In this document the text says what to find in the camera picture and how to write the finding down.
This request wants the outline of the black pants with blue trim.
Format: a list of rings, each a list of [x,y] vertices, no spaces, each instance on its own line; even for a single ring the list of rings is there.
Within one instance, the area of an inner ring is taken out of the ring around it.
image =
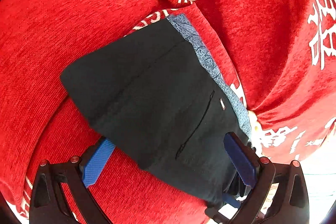
[[[251,134],[248,113],[185,15],[81,57],[60,80],[89,125],[163,182],[222,202],[235,168],[224,149]]]

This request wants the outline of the red sofa cover white lettering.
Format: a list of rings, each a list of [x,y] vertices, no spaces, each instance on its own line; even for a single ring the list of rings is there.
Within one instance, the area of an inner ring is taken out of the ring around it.
[[[180,14],[246,108],[246,143],[279,163],[326,148],[335,134],[335,0],[1,0],[1,194],[12,211],[30,219],[42,160],[67,162],[103,136],[63,86],[64,69]],[[88,173],[111,222],[209,221],[209,202],[112,145],[100,175]]]

